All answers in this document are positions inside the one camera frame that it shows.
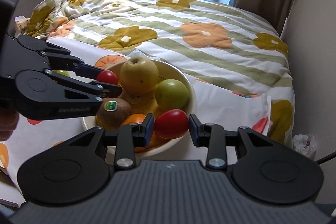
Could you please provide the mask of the person's hand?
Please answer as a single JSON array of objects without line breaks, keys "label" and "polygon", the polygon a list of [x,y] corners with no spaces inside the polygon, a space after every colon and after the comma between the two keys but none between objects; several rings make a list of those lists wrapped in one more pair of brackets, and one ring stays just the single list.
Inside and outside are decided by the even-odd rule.
[{"label": "person's hand", "polygon": [[19,113],[15,110],[1,109],[0,111],[0,141],[9,139],[17,127]]}]

